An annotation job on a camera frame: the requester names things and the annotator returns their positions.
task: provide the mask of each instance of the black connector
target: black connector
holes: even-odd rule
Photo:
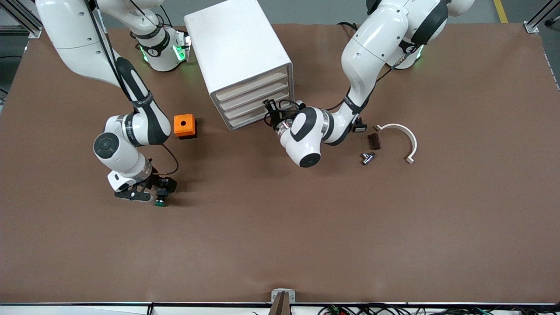
[[[367,125],[362,122],[362,118],[358,117],[354,126],[352,126],[352,132],[365,132],[367,130]]]
[[[267,109],[267,115],[270,116],[270,126],[277,131],[278,125],[282,122],[282,115],[281,112],[278,110],[276,106],[276,102],[274,100],[264,100],[264,107]]]

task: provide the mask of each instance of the white robot link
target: white robot link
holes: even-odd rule
[[[171,126],[132,64],[112,49],[99,10],[86,0],[36,0],[35,4],[66,66],[78,75],[120,87],[133,105],[132,113],[107,120],[93,146],[97,158],[111,169],[107,178],[115,196],[145,202],[157,198],[156,205],[164,206],[177,183],[160,177],[164,174],[157,173],[137,147],[162,145]],[[144,191],[152,186],[156,196]]]
[[[439,35],[448,15],[457,16],[474,0],[368,0],[369,16],[342,53],[350,89],[335,113],[304,107],[293,115],[269,109],[271,125],[290,158],[310,167],[321,158],[320,145],[338,145],[367,105],[382,67],[410,67],[423,45]]]
[[[138,40],[144,59],[157,71],[170,71],[187,58],[190,38],[182,31],[165,26],[150,8],[164,0],[97,0],[99,9],[122,22]]]

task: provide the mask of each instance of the brown table surface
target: brown table surface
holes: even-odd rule
[[[347,28],[274,28],[297,98],[340,101]],[[92,143],[130,105],[67,69],[45,33],[31,40],[0,116],[2,302],[254,302],[278,287],[301,302],[558,300],[560,94],[521,25],[448,25],[378,84],[363,119],[408,126],[413,165],[393,129],[368,166],[354,133],[310,169],[262,122],[229,132],[195,62],[153,71],[128,33],[110,30],[115,49],[162,110],[201,121],[197,139],[167,142],[179,191],[163,209],[113,197]]]

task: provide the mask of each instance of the yellow floor line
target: yellow floor line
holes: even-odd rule
[[[506,11],[503,10],[502,0],[494,0],[494,5],[496,6],[496,11],[498,11],[500,22],[507,23]]]

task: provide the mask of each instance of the orange box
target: orange box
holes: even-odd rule
[[[175,116],[174,132],[179,139],[191,139],[197,137],[197,120],[192,114]]]

